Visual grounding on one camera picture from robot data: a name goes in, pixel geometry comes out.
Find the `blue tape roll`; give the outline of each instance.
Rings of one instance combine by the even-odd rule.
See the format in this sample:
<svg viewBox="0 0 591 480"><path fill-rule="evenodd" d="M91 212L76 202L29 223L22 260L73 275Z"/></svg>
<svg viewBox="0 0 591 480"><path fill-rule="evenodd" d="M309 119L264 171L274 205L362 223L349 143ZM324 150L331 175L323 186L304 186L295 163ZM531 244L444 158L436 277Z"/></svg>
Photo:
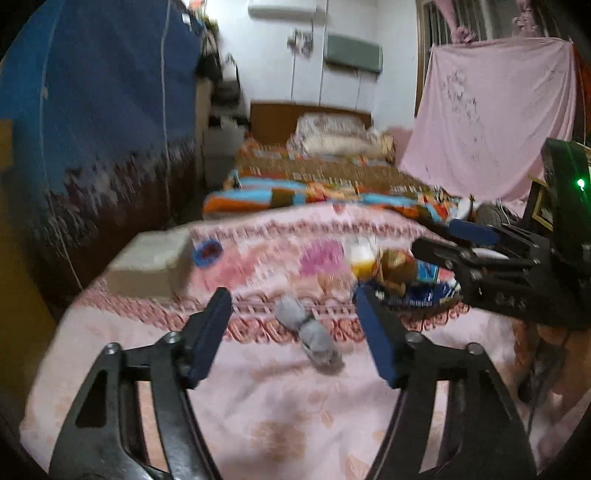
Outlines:
<svg viewBox="0 0 591 480"><path fill-rule="evenodd" d="M222 256L222 244L217 240L207 240L193 250L193 262L199 268L213 265Z"/></svg>

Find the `blue gripper pad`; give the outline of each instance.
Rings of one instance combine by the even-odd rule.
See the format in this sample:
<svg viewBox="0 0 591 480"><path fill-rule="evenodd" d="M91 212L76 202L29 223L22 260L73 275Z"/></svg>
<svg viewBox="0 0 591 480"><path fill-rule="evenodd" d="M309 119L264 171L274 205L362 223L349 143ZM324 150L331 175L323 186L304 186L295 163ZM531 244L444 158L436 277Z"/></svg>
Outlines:
<svg viewBox="0 0 591 480"><path fill-rule="evenodd" d="M499 242L499 236L491 228L462 220L452 220L449 223L449 233L481 247L489 247Z"/></svg>
<svg viewBox="0 0 591 480"><path fill-rule="evenodd" d="M367 298L368 294L375 295L369 287L359 286L355 290L353 302L357 310L357 317L367 338L378 375L393 387L399 377L394 365L395 351L398 345L392 344L386 336L384 328Z"/></svg>
<svg viewBox="0 0 591 480"><path fill-rule="evenodd" d="M187 340L193 342L191 348L193 362L187 374L189 388L195 388L209 375L217 349L228 327L232 314L232 297L225 288L219 288L202 312L189 317L183 333L187 330Z"/></svg>

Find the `pink sheet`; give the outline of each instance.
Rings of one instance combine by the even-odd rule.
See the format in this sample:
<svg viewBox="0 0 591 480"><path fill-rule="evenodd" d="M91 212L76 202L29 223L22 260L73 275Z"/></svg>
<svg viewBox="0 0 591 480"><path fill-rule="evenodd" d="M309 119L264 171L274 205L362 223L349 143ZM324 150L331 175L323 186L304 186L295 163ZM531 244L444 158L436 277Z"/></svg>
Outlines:
<svg viewBox="0 0 591 480"><path fill-rule="evenodd" d="M227 286L234 299L229 329L209 378L189 392L225 480L363 479L398 392L375 371L351 302L348 268L341 261L309 265L310 249L326 252L335 239L351 234L375 235L382 247L408 248L414 238L432 234L394 212L325 203L188 228L195 240L220 240L225 253L205 273L194 270L181 300L115 297L98 279L69 309L28 400L21 424L24 446L47 469L72 399L104 345L153 343L166 331L181 329L217 286ZM339 375L319 374L294 335L273 317L274 299L288 291L330 329L345 362ZM459 304L410 327L441 345L480 342L515 389L509 319ZM445 384L439 388L424 468L436 464L446 390ZM166 469L145 384L141 404L151 463ZM532 438L536 452L538 432L545 434L548 426L543 412L539 419ZM572 432L572 426L561 432ZM550 438L546 448L564 440Z"/></svg>
<svg viewBox="0 0 591 480"><path fill-rule="evenodd" d="M548 137L569 140L573 47L555 38L434 46L400 168L454 195L525 197Z"/></svg>

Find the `wooden headboard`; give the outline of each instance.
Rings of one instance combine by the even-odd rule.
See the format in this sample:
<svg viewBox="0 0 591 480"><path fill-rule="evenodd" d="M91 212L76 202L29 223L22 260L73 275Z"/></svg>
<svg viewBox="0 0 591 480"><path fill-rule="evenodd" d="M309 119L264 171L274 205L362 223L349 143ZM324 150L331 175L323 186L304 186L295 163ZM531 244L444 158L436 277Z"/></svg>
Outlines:
<svg viewBox="0 0 591 480"><path fill-rule="evenodd" d="M263 145L285 145L296 131L297 120L305 113L340 113L356 116L369 128L372 125L371 113L355 112L342 108L319 105L303 105L289 102L252 102L252 136Z"/></svg>

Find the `patterned bedspread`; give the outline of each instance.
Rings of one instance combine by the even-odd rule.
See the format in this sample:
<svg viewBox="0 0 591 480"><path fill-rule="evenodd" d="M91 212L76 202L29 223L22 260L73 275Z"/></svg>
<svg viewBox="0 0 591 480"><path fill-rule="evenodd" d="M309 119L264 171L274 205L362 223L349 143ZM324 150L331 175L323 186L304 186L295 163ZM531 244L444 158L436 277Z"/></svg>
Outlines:
<svg viewBox="0 0 591 480"><path fill-rule="evenodd" d="M306 203L340 202L446 223L455 217L460 201L384 160L360 155L303 157L283 147L261 146L251 139L238 153L236 168L224 188L206 198L203 216L220 218Z"/></svg>
<svg viewBox="0 0 591 480"><path fill-rule="evenodd" d="M124 348L179 330L216 287L234 299L233 315L210 377L189 392L212 455L227 480L364 478L388 426L398 393L381 380L351 301L348 266L330 255L347 235L374 235L382 246L408 248L429 234L394 212L317 204L256 217L194 223L194 240L217 238L222 258L195 269L186 295L156 302L110 295L98 279L76 300L41 365L22 442L48 468L61 424L87 370L110 341ZM274 300L295 293L329 329L343 354L337 375L317 372L298 339L273 317ZM408 325L436 343L480 342L513 388L511 322L458 304ZM141 384L151 463L166 469L156 437L150 389ZM424 467L435 465L447 385L438 389Z"/></svg>

